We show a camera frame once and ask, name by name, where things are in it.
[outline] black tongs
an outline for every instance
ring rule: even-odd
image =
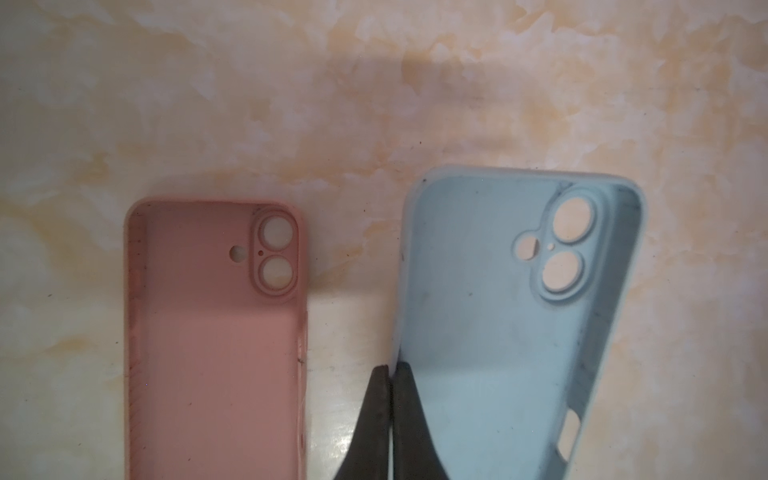
[[[335,480],[386,480],[389,427],[395,480],[448,480],[429,436],[411,366],[399,362],[371,371],[349,451]]]

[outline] beige marble table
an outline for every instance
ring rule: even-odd
[[[0,478],[123,475],[122,221],[310,226],[309,479],[385,362],[409,185],[620,174],[649,221],[573,478],[765,478],[768,2],[5,0]]]

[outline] light blue phone case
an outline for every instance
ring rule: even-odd
[[[552,223],[572,197],[588,201],[592,220],[565,243]],[[566,412],[584,424],[644,211],[640,189],[608,175],[441,167],[414,186],[392,363],[410,363],[452,480],[565,477]],[[531,260],[515,255],[525,235],[542,246]],[[541,272],[562,251],[581,273],[553,293]]]

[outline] marble tabletop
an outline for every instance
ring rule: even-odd
[[[572,478],[765,478],[768,2],[0,12],[0,478],[122,478],[122,225],[148,194],[305,213],[308,478],[331,478],[389,354],[406,191],[440,164],[647,195]]]

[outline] phone case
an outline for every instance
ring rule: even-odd
[[[267,221],[290,233],[266,241]],[[131,208],[125,232],[126,478],[303,479],[299,212],[151,199]],[[268,283],[276,264],[283,277]]]
[[[562,240],[555,214],[575,197],[590,220]],[[451,479],[565,477],[564,419],[588,414],[643,225],[643,194],[618,177],[442,167],[419,179],[392,363],[410,364]],[[526,237],[541,245],[530,260],[517,254]],[[558,253],[575,274],[550,288]]]

